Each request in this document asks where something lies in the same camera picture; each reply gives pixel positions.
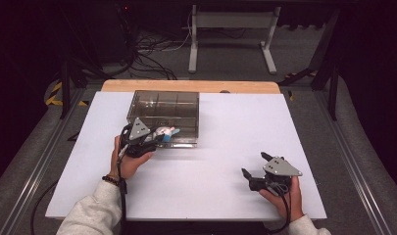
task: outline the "forearm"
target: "forearm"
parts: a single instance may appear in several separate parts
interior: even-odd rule
[[[317,229],[307,214],[289,224],[289,235],[330,235],[325,229]]]
[[[113,234],[121,216],[119,188],[101,181],[92,196],[74,205],[57,234]]]

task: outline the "person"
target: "person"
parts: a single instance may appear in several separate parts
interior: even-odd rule
[[[57,234],[114,234],[113,229],[122,216],[121,194],[119,187],[115,184],[119,180],[117,170],[118,150],[120,136],[115,137],[115,148],[112,153],[110,171],[104,180],[101,180],[94,194],[84,197],[75,203],[73,209],[62,222]],[[145,164],[153,153],[149,152],[140,158],[124,157],[121,163],[122,178],[133,177],[137,169]],[[286,208],[280,197],[277,197],[267,190],[261,190],[260,195],[270,201],[278,213],[286,218]],[[302,195],[297,176],[292,177],[290,192],[285,195],[286,201],[291,201],[290,212],[290,235],[327,235],[328,230],[317,229],[309,217],[302,212]]]

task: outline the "black wristband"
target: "black wristband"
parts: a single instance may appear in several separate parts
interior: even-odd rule
[[[111,183],[113,185],[119,186],[119,181],[117,181],[116,179],[114,179],[112,177],[109,177],[107,175],[103,176],[101,179],[103,179],[104,181],[109,182],[109,183]]]

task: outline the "white tabletop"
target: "white tabletop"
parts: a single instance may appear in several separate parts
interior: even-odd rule
[[[46,212],[64,218],[110,169],[114,137],[127,124],[132,92],[98,92]],[[303,210],[326,218],[281,94],[201,93],[196,149],[158,149],[127,182],[127,219],[276,220],[273,205],[249,190],[241,168],[263,176],[260,152],[303,172]]]

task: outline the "white metal stand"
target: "white metal stand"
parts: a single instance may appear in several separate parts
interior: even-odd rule
[[[236,12],[201,12],[197,11],[196,5],[192,6],[192,45],[189,55],[190,73],[195,73],[198,57],[198,27],[247,27],[247,28],[269,28],[266,41],[261,42],[263,55],[269,68],[269,73],[275,74],[276,68],[270,51],[273,34],[280,8],[274,8],[273,12],[263,13],[236,13]]]

